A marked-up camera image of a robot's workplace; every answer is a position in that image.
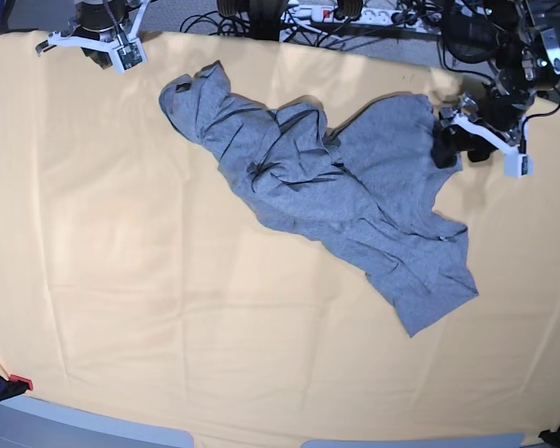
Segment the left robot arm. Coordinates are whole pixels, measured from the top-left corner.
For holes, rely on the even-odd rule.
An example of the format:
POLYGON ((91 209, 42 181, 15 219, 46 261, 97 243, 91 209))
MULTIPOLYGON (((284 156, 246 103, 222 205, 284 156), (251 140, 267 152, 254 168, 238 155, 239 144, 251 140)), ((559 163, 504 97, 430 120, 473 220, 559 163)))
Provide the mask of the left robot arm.
POLYGON ((483 95, 466 91, 439 112, 431 157, 441 169, 465 152, 472 162, 499 151, 504 172, 532 175, 527 153, 530 108, 557 91, 560 46, 539 1, 447 1, 441 14, 442 51, 467 64, 487 63, 483 95))

